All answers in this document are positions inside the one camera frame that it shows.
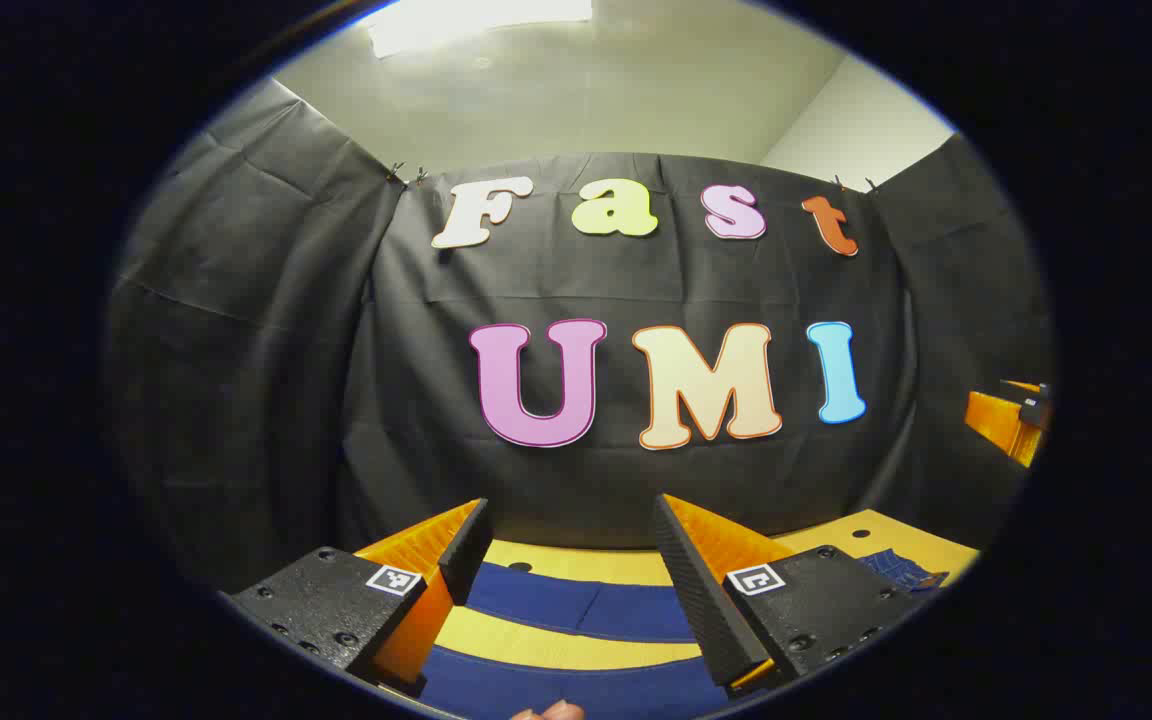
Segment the black backdrop cloth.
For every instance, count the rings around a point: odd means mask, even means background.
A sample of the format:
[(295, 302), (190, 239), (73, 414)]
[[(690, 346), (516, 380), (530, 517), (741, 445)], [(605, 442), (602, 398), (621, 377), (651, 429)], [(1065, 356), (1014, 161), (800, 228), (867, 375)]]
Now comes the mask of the black backdrop cloth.
[(969, 397), (1055, 376), (1026, 229), (963, 137), (869, 194), (626, 152), (406, 184), (273, 79), (166, 168), (109, 300), (127, 482), (228, 592), (476, 498), (558, 547), (652, 547), (667, 493), (984, 548), (1025, 470)]

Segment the blue denim jeans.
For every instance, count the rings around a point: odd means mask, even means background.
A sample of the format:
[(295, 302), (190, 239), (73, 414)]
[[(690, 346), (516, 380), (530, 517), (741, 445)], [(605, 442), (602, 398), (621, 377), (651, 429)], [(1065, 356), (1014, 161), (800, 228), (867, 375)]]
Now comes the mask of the blue denim jeans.
[[(637, 642), (670, 650), (694, 642), (679, 598), (667, 585), (559, 579), (484, 562), (467, 611), (564, 638)], [(723, 694), (712, 684), (702, 659), (641, 664), (637, 669), (575, 670), (540, 667), (535, 661), (490, 660), (439, 644), (424, 674), (429, 683), (420, 702), (472, 720), (513, 714), (513, 702), (556, 700), (561, 691), (575, 691), (577, 700), (596, 714), (623, 720), (647, 720), (657, 702), (666, 702), (672, 717), (708, 714), (723, 705)]]

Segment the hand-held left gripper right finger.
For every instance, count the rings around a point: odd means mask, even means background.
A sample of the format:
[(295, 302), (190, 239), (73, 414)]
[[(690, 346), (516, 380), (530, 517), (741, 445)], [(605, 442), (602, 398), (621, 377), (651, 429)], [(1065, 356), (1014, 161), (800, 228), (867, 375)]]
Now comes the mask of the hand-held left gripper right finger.
[(652, 524), (710, 679), (732, 697), (840, 664), (925, 602), (833, 544), (794, 552), (677, 497), (655, 497)]

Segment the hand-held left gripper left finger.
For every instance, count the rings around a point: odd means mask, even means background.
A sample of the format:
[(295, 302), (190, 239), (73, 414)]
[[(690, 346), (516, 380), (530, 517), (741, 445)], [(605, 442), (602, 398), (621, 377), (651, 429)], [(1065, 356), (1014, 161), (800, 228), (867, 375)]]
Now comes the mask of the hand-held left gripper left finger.
[(420, 694), (435, 639), (467, 605), (492, 541), (488, 501), (476, 498), (361, 550), (311, 550), (227, 600), (338, 670)]

